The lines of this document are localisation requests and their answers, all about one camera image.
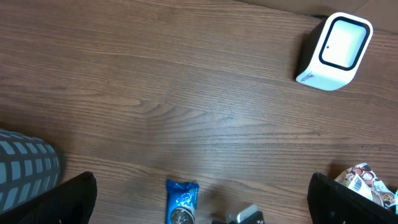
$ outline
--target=gray fabric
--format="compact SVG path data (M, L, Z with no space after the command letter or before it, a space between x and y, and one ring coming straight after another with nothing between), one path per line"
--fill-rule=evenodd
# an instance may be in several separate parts
M54 188L59 165L45 141L0 129L0 214Z

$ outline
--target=wood grain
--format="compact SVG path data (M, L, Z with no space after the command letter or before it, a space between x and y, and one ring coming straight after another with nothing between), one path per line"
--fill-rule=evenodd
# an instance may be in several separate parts
M92 223L163 223L167 178L200 184L197 223L231 202L310 223L311 175L368 162L398 186L398 36L356 78L294 82L316 18L229 0L0 2L0 126L98 180Z

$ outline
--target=blue snack package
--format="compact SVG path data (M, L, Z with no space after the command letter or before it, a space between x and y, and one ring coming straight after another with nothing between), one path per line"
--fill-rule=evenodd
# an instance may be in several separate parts
M166 189L166 224L193 224L195 222L199 185L168 180Z

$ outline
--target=plastic packaging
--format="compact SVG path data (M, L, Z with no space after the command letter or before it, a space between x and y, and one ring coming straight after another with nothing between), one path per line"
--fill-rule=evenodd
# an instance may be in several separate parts
M166 189L166 224L193 224L195 222L199 185L168 180Z
M396 204L396 214L398 215L398 203Z
M392 210L393 207L395 209L397 205L396 195L387 189L383 181L377 178L367 163L346 169L335 181L386 209Z

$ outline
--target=white device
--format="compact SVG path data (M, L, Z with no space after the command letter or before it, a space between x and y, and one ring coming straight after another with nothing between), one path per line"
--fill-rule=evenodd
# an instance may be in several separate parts
M343 12L332 14L306 40L296 81L321 90L337 90L355 76L373 35L366 19Z
M259 207L255 204L251 203L241 203L239 205L234 205L229 208L227 214L225 215L226 223L242 223L253 215L254 213L259 211Z

